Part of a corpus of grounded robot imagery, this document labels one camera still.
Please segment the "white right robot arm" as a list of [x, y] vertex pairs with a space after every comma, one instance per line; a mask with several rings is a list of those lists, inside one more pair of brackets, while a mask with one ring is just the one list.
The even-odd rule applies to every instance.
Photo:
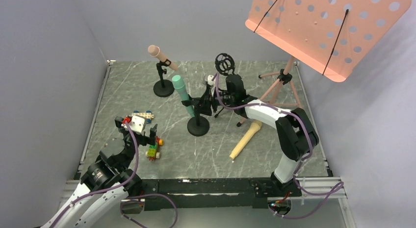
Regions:
[[218, 106], [222, 106], [245, 119], [259, 121], [274, 128], [283, 156], [271, 178], [280, 186], [293, 181], [301, 161], [309, 156], [319, 143], [316, 131], [304, 109], [278, 108], [247, 94], [240, 75], [228, 75], [226, 89], [218, 88], [218, 82], [219, 74], [208, 75], [205, 78], [206, 91], [199, 105], [205, 109], [205, 114], [208, 115]]

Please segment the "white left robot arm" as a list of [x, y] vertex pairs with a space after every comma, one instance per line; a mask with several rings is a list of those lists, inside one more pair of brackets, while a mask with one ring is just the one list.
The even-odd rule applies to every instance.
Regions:
[[90, 228], [116, 204], [141, 204], [143, 199], [165, 199], [177, 211], [178, 205], [170, 197], [137, 174], [139, 147], [161, 143], [157, 125], [145, 132], [148, 122], [137, 112], [117, 116], [115, 125], [122, 137], [112, 139], [102, 148], [67, 201], [43, 227]]

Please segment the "pink microphone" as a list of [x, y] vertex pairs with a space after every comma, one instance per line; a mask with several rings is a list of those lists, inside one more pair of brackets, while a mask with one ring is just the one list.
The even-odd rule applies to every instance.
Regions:
[[177, 66], [176, 63], [172, 62], [167, 55], [165, 55], [160, 47], [156, 46], [156, 45], [149, 45], [148, 46], [148, 53], [154, 57], [157, 58], [160, 62], [165, 63], [166, 65], [168, 65], [168, 67], [174, 71], [177, 71], [179, 68]]

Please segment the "black round-base mic stand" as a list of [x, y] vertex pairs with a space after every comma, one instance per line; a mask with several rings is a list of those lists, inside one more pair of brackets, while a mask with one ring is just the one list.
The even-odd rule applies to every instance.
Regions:
[[191, 135], [196, 136], [196, 137], [207, 134], [210, 128], [209, 121], [202, 115], [198, 115], [195, 113], [195, 105], [200, 102], [204, 102], [204, 101], [200, 101], [200, 98], [192, 98], [191, 96], [190, 96], [189, 101], [182, 101], [182, 104], [184, 106], [189, 106], [189, 105], [193, 106], [195, 116], [191, 117], [188, 120], [187, 130]]
[[156, 64], [159, 81], [157, 81], [153, 86], [153, 92], [158, 97], [168, 97], [173, 94], [174, 86], [172, 81], [163, 78], [163, 75], [167, 73], [167, 70], [163, 67], [169, 67], [172, 62], [169, 59], [165, 61], [160, 61]]

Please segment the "black tripod shock-mount stand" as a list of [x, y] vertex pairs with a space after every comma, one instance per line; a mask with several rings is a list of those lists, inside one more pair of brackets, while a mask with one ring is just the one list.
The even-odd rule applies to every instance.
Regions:
[[[227, 53], [220, 53], [216, 56], [215, 58], [215, 68], [217, 71], [217, 74], [214, 76], [215, 77], [215, 85], [213, 86], [213, 89], [216, 90], [217, 94], [219, 91], [219, 77], [220, 76], [225, 76], [226, 79], [226, 88], [224, 90], [228, 90], [228, 91], [233, 91], [236, 90], [238, 92], [241, 93], [242, 95], [242, 105], [245, 104], [245, 99], [246, 99], [246, 91], [244, 89], [244, 83], [242, 81], [242, 78], [240, 75], [235, 73], [235, 61], [234, 59]], [[237, 115], [241, 115], [244, 112], [244, 109], [236, 109], [236, 107], [222, 107], [218, 113], [216, 113], [214, 116], [215, 118], [217, 118], [219, 116], [219, 114], [227, 109], [227, 110], [232, 110], [235, 114]]]

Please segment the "teal microphone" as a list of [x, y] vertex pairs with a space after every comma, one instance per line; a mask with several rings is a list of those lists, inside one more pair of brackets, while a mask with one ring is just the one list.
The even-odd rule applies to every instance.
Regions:
[[[180, 75], [175, 75], [175, 76], [172, 77], [172, 83], [173, 83], [174, 89], [179, 94], [179, 97], [180, 97], [181, 101], [189, 101], [190, 100], [190, 95], [188, 94], [188, 92], [186, 90], [186, 86], [185, 86], [185, 82], [184, 82], [183, 78]], [[187, 110], [190, 117], [195, 116], [192, 105], [185, 106], [185, 109]]]

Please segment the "cream yellow microphone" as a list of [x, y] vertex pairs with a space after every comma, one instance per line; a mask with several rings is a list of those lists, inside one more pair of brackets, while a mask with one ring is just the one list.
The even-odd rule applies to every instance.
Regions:
[[251, 123], [246, 133], [243, 135], [243, 137], [240, 139], [240, 141], [231, 151], [229, 157], [231, 158], [232, 161], [234, 161], [235, 158], [241, 153], [244, 147], [248, 144], [248, 142], [252, 139], [252, 137], [261, 129], [261, 127], [262, 127], [261, 121], [255, 120]]

